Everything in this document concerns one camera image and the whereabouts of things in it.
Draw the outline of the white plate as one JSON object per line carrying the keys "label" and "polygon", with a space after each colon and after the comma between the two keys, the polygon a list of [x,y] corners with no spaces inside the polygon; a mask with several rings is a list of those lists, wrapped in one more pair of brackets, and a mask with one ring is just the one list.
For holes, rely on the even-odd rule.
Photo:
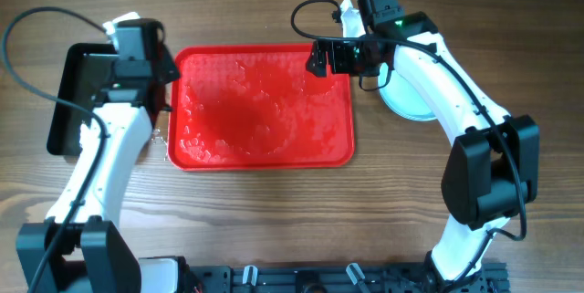
{"label": "white plate", "polygon": [[379,67],[378,85],[381,99],[397,115],[413,121],[436,120],[413,85],[386,63]]}

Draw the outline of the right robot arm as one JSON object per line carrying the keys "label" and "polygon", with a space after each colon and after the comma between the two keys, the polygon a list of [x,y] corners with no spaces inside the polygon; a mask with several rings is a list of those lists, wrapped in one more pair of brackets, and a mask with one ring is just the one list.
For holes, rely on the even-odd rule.
{"label": "right robot arm", "polygon": [[485,282],[482,260],[506,225],[527,226],[537,197],[539,129],[492,101],[457,63],[436,24],[406,14],[398,0],[334,4],[340,37],[313,36],[306,67],[319,78],[375,78],[386,105],[408,120],[437,120],[451,151],[441,181],[449,213],[422,264],[426,292],[452,292]]}

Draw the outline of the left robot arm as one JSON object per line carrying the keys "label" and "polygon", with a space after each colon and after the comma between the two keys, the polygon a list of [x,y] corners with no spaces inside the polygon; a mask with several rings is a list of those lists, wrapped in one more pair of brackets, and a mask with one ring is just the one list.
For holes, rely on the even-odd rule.
{"label": "left robot arm", "polygon": [[47,150],[75,168],[44,221],[21,227],[16,252],[32,292],[182,292],[182,258],[136,257],[119,231],[131,171],[180,73],[161,22],[129,13],[102,30],[107,43],[68,50],[55,97]]}

